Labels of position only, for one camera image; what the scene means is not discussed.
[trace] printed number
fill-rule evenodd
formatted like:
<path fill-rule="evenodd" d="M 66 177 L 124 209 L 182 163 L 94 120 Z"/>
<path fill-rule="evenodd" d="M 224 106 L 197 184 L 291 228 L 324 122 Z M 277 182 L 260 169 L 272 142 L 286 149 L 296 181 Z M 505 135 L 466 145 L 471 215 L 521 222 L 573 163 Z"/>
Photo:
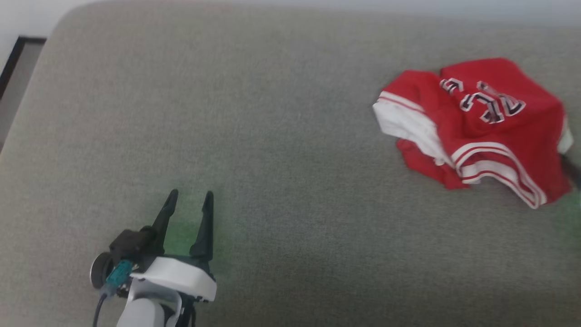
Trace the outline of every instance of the printed number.
<path fill-rule="evenodd" d="M 441 88 L 446 90 L 449 94 L 452 94 L 454 90 L 458 90 L 460 92 L 464 92 L 464 83 L 461 80 L 457 79 L 444 79 L 440 82 Z"/>
<path fill-rule="evenodd" d="M 477 87 L 478 89 L 484 92 L 488 92 L 489 94 L 492 94 L 495 97 L 499 98 L 500 102 L 504 107 L 504 112 L 506 112 L 507 116 L 514 116 L 518 114 L 526 106 L 526 103 L 524 103 L 523 101 L 517 100 L 508 94 L 497 92 L 490 85 L 484 83 L 483 81 L 479 81 Z"/>
<path fill-rule="evenodd" d="M 480 117 L 480 119 L 489 124 L 496 124 L 504 121 L 504 115 L 498 107 L 498 102 L 494 98 L 482 92 L 466 95 L 460 102 L 460 109 L 466 112 L 470 111 L 474 105 L 474 101 L 485 104 L 488 108 L 488 110 Z"/>
<path fill-rule="evenodd" d="M 464 91 L 464 83 L 457 79 L 443 79 L 440 82 L 440 86 L 449 94 L 452 94 L 455 90 L 460 92 Z M 523 101 L 517 100 L 510 95 L 497 92 L 483 81 L 479 81 L 476 84 L 476 87 L 482 92 L 466 95 L 462 101 L 460 101 L 460 109 L 465 112 L 470 111 L 474 105 L 474 101 L 485 104 L 487 111 L 480 117 L 480 119 L 487 123 L 496 124 L 503 122 L 504 114 L 507 116 L 514 116 L 522 111 L 526 106 L 526 103 Z M 499 102 L 504 108 L 504 114 L 500 110 Z"/>

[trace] cable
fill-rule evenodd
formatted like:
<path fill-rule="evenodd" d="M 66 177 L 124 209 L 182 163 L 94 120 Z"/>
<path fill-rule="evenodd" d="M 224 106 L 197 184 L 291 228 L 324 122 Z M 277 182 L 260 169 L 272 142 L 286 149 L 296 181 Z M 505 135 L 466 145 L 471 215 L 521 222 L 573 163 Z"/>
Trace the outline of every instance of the cable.
<path fill-rule="evenodd" d="M 192 327 L 196 327 L 196 307 L 192 305 Z"/>
<path fill-rule="evenodd" d="M 107 298 L 107 294 L 101 295 L 99 298 L 99 302 L 97 302 L 97 309 L 95 309 L 95 317 L 93 317 L 93 327 L 97 327 L 97 320 L 99 320 L 99 312 L 101 311 L 101 307 L 103 306 L 103 302 Z"/>

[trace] gray fabric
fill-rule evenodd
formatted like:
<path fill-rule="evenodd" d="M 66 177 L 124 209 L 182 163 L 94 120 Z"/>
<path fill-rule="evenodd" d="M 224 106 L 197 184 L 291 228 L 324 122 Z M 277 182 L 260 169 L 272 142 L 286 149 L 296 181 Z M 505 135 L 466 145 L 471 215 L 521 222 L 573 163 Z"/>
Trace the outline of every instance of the gray fabric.
<path fill-rule="evenodd" d="M 405 167 L 371 104 L 404 69 L 506 56 L 564 101 L 579 138 L 580 35 L 206 3 L 75 10 L 0 155 L 2 324 L 89 325 L 92 260 L 176 187 L 170 253 L 216 195 L 218 294 L 199 326 L 578 326 L 578 195 L 535 211 L 492 180 L 447 191 Z"/>

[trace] white stripe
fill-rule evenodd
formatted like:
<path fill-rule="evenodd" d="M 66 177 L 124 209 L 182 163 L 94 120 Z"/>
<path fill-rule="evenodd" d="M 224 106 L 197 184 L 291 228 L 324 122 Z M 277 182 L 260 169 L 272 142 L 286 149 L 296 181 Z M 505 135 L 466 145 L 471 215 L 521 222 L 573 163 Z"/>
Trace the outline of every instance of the white stripe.
<path fill-rule="evenodd" d="M 466 153 L 466 156 L 464 157 L 463 160 L 461 160 L 462 164 L 469 158 L 471 157 L 473 154 L 475 153 L 479 153 L 479 152 L 492 152 L 492 153 L 498 153 L 504 156 L 509 157 L 510 159 L 512 159 L 513 162 L 515 162 L 516 157 L 511 158 L 510 154 L 500 150 L 500 149 L 473 149 L 470 150 Z M 519 166 L 519 163 L 515 162 L 515 164 L 517 165 L 517 167 L 519 167 L 519 171 L 521 173 L 521 182 L 526 185 L 529 189 L 531 189 L 533 191 L 534 196 L 534 201 L 536 204 L 545 204 L 547 202 L 547 197 L 544 195 L 544 192 L 537 186 L 537 184 L 535 184 L 533 182 L 533 180 L 529 177 L 529 175 L 526 174 L 526 170 L 524 169 L 524 167 Z"/>
<path fill-rule="evenodd" d="M 512 153 L 512 151 L 510 151 L 510 149 L 507 148 L 504 144 L 497 142 L 468 143 L 456 150 L 452 154 L 451 158 L 452 161 L 456 164 L 456 167 L 460 167 L 471 155 L 478 152 L 493 152 L 509 157 L 509 159 L 512 160 L 518 167 L 518 170 L 522 176 L 522 183 L 533 191 L 537 207 L 538 205 L 547 203 L 547 195 L 545 192 L 541 190 L 541 188 L 530 178 L 529 174 L 526 172 L 526 169 L 518 160 L 517 156 L 515 156 L 514 153 Z"/>
<path fill-rule="evenodd" d="M 522 199 L 525 203 L 527 203 L 531 208 L 536 209 L 539 207 L 539 204 L 535 203 L 531 199 L 534 198 L 534 194 L 524 190 L 520 187 L 519 178 L 517 172 L 510 166 L 507 166 L 503 163 L 492 161 L 492 160 L 481 160 L 478 162 L 473 163 L 472 165 L 464 166 L 461 168 L 463 176 L 475 176 L 483 171 L 495 172 L 494 173 L 482 173 L 479 176 L 470 178 L 470 179 L 463 179 L 462 182 L 465 184 L 472 184 L 480 180 L 482 177 L 490 176 L 502 184 L 510 187 L 514 193 L 518 195 L 519 198 Z M 509 181 L 500 178 L 498 175 L 505 177 Z"/>
<path fill-rule="evenodd" d="M 423 154 L 454 167 L 437 135 L 436 125 L 426 115 L 386 99 L 373 104 L 373 110 L 382 132 L 410 140 Z"/>
<path fill-rule="evenodd" d="M 401 104 L 407 105 L 410 108 L 413 108 L 413 109 L 419 110 L 421 112 L 424 112 L 424 109 L 423 109 L 422 106 L 418 105 L 415 102 L 411 102 L 410 100 L 408 100 L 408 99 L 406 99 L 404 97 L 401 97 L 401 96 L 399 96 L 397 94 L 393 94 L 393 93 L 390 93 L 390 92 L 383 91 L 383 92 L 381 92 L 381 94 L 379 96 L 382 97 L 382 98 L 387 98 L 387 99 L 390 99 L 390 100 L 397 101 L 397 102 L 399 102 Z"/>

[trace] red jersey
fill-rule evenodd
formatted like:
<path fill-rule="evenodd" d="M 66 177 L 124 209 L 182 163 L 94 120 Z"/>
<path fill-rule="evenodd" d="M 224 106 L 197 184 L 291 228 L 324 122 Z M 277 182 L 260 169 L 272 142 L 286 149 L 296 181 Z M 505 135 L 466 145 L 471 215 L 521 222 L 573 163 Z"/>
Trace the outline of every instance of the red jersey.
<path fill-rule="evenodd" d="M 491 176 L 532 208 L 569 189 L 558 149 L 572 144 L 559 99 L 512 62 L 464 62 L 431 72 L 406 71 L 374 105 L 382 131 L 402 138 L 407 165 L 465 187 Z"/>

